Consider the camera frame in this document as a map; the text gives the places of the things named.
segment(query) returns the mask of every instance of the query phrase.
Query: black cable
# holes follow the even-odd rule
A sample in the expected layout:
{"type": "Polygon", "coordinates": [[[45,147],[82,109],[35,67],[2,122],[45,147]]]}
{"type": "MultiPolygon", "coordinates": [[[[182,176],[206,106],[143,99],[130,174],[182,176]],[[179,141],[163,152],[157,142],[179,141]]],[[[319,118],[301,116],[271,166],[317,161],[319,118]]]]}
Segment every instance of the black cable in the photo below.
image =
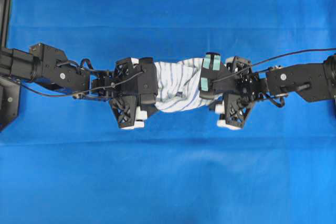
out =
{"type": "Polygon", "coordinates": [[[84,69],[86,71],[93,72],[93,73],[106,72],[106,70],[96,70],[96,69],[93,69],[91,61],[89,59],[82,59],[82,61],[80,62],[80,65],[77,62],[73,61],[73,60],[66,60],[66,61],[62,61],[62,62],[57,63],[56,67],[61,67],[63,65],[70,65],[70,64],[73,64],[73,65],[76,66],[76,72],[77,73],[79,73],[79,69],[84,69]]]}
{"type": "Polygon", "coordinates": [[[142,73],[144,73],[144,72],[143,72],[143,71],[140,71],[140,72],[138,72],[138,73],[132,75],[130,78],[128,78],[128,79],[126,79],[126,80],[123,80],[123,81],[120,81],[120,82],[117,82],[117,83],[114,83],[113,85],[110,85],[110,86],[96,87],[96,88],[93,88],[93,89],[88,89],[88,90],[85,90],[85,91],[78,91],[78,92],[74,92],[74,93],[71,93],[71,94],[57,94],[57,95],[44,94],[44,93],[38,92],[38,91],[36,91],[36,90],[34,90],[34,89],[31,89],[31,88],[29,88],[29,87],[27,87],[27,86],[25,86],[25,85],[23,85],[23,84],[21,84],[21,83],[18,83],[18,82],[16,82],[16,81],[13,81],[13,80],[11,80],[11,79],[8,79],[8,78],[2,77],[2,76],[0,76],[0,78],[1,78],[1,79],[4,79],[4,80],[7,80],[7,81],[9,81],[9,82],[11,82],[11,83],[14,83],[14,84],[16,84],[16,85],[18,85],[18,86],[22,86],[23,88],[25,88],[25,89],[27,89],[27,90],[29,90],[29,91],[35,93],[35,94],[42,95],[42,96],[44,96],[44,97],[55,98],[55,97],[71,97],[71,96],[74,96],[74,95],[83,94],[83,93],[88,93],[88,92],[95,91],[95,90],[99,90],[99,89],[115,88],[116,86],[118,86],[118,85],[120,85],[120,84],[123,84],[123,83],[125,83],[125,82],[127,82],[127,81],[132,80],[134,77],[136,77],[136,76],[138,76],[138,75],[140,75],[140,74],[142,74],[142,73]]]}
{"type": "Polygon", "coordinates": [[[232,76],[236,76],[237,74],[240,74],[241,72],[243,72],[243,71],[245,71],[245,70],[247,70],[247,69],[249,69],[249,68],[251,68],[251,67],[255,67],[255,66],[257,66],[257,65],[260,65],[260,64],[269,62],[269,61],[271,61],[271,60],[276,60],[276,59],[279,59],[279,58],[282,58],[282,57],[285,57],[285,56],[289,56],[289,55],[296,55],[296,54],[302,54],[302,53],[304,53],[304,52],[316,52],[316,51],[336,51],[336,48],[305,49],[305,50],[301,50],[301,51],[289,52],[289,53],[287,53],[287,54],[274,56],[274,57],[272,57],[272,58],[268,58],[268,59],[263,60],[263,61],[261,61],[261,62],[255,63],[255,64],[253,64],[253,65],[251,65],[251,66],[248,66],[248,67],[246,67],[246,68],[243,68],[243,69],[239,70],[239,71],[236,72],[236,73],[231,73],[231,74],[229,74],[228,76],[219,78],[219,79],[217,79],[217,80],[213,80],[212,82],[223,81],[223,80],[228,79],[228,78],[230,78],[230,77],[232,77],[232,76]]]}

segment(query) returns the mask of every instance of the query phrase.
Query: blue backdrop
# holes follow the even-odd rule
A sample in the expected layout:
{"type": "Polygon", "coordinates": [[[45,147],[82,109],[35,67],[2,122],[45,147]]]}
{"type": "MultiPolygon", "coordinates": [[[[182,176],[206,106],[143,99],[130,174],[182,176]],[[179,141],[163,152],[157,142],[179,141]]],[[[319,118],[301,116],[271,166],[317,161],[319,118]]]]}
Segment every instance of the blue backdrop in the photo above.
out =
{"type": "MultiPolygon", "coordinates": [[[[218,51],[257,62],[336,46],[335,0],[13,0],[12,7],[8,47],[43,42],[103,69],[125,57],[175,62],[218,51]]],[[[282,109],[257,104],[241,131],[217,128],[218,116],[199,108],[158,113],[126,132],[107,103],[22,90],[20,116],[0,134],[0,223],[335,223],[334,105],[296,94],[286,101],[282,109]]]]}

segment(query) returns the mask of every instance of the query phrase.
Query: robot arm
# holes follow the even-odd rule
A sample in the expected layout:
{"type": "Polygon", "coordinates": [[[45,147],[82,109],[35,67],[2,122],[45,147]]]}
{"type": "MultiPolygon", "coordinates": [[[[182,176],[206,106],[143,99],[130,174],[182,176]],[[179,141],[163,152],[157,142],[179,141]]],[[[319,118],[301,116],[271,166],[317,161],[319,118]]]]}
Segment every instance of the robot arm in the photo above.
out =
{"type": "Polygon", "coordinates": [[[122,129],[144,127],[144,120],[158,110],[174,112],[209,105],[220,115],[218,126],[235,130],[244,127],[256,102],[268,100],[282,107],[289,92],[298,93],[307,102],[336,96],[336,55],[324,63],[260,72],[252,71],[255,65],[249,60],[234,57],[224,64],[220,58],[212,52],[204,59],[178,63],[125,58],[116,62],[114,70],[95,70],[89,59],[77,64],[62,50],[42,43],[30,47],[29,53],[3,47],[0,127],[17,117],[20,86],[47,97],[108,101],[122,129]],[[260,77],[261,72],[266,73],[265,78],[260,77]],[[22,82],[34,82],[61,94],[42,94],[22,82]]]}
{"type": "Polygon", "coordinates": [[[249,60],[235,57],[224,65],[219,58],[219,54],[207,54],[199,90],[206,99],[218,93],[223,95],[221,101],[211,106],[220,115],[220,127],[243,128],[256,102],[268,100],[281,108],[289,92],[296,92],[307,102],[336,98],[336,55],[323,63],[268,68],[261,71],[266,73],[265,78],[259,76],[261,72],[252,71],[255,65],[249,60]]]}

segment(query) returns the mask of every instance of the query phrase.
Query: cloth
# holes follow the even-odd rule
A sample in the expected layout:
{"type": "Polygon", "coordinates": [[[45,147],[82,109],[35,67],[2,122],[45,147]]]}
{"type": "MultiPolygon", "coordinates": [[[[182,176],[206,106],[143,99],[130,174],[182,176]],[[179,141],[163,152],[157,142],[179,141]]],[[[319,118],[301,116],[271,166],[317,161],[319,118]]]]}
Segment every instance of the cloth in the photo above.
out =
{"type": "Polygon", "coordinates": [[[200,98],[198,84],[202,61],[202,58],[192,58],[177,63],[155,62],[159,83],[155,106],[158,110],[192,110],[209,105],[215,100],[200,98]]]}

